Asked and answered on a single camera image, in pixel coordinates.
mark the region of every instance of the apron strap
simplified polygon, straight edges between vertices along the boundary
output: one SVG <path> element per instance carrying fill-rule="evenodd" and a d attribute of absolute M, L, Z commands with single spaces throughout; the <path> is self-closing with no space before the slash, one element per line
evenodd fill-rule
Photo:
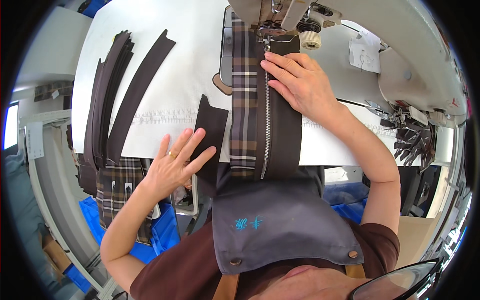
<path fill-rule="evenodd" d="M 366 278 L 362 264 L 346 265 L 345 272 L 350 278 Z M 222 275 L 212 300 L 234 300 L 235 295 L 237 294 L 239 278 L 240 274 Z"/>
<path fill-rule="evenodd" d="M 234 300 L 237 294 L 240 274 L 222 275 L 212 300 Z"/>
<path fill-rule="evenodd" d="M 365 271 L 362 264 L 350 264 L 345 266 L 345 273 L 350 278 L 365 279 Z"/>

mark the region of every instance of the sewing machine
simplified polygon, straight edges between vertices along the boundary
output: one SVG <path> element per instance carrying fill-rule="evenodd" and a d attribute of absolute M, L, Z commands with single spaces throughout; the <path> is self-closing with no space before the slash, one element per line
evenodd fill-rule
<path fill-rule="evenodd" d="M 390 104 L 434 125 L 455 128 L 467 113 L 467 89 L 448 42 L 418 1 L 228 0 L 233 11 L 258 28 L 266 45 L 294 32 L 303 49 L 322 51 L 319 32 L 353 21 L 381 39 L 378 85 Z"/>

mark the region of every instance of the metal zipper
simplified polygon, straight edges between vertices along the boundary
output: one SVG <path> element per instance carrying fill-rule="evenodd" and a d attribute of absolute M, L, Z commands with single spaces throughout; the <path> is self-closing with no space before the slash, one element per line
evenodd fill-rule
<path fill-rule="evenodd" d="M 270 52 L 270 38 L 268 36 L 265 42 L 264 50 L 265 52 Z M 265 152 L 264 152 L 264 164 L 262 166 L 262 173 L 260 174 L 260 179 L 263 179 L 265 176 L 265 172 L 267 171 L 267 164 L 268 164 L 268 154 L 270 152 L 270 90 L 268 87 L 268 75 L 269 73 L 265 71 Z"/>

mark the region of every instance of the plaid fabric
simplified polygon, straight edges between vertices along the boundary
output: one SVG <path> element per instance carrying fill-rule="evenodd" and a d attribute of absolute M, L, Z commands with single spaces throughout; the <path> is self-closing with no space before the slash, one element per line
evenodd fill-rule
<path fill-rule="evenodd" d="M 230 168 L 232 176 L 253 178 L 257 147 L 257 38 L 234 12 L 232 34 Z"/>
<path fill-rule="evenodd" d="M 100 225 L 107 229 L 113 218 L 125 205 L 137 185 L 144 178 L 144 167 L 140 158 L 121 157 L 118 165 L 107 161 L 107 166 L 97 174 L 96 203 L 100 216 Z M 136 241 L 151 245 L 153 210 L 138 229 Z"/>

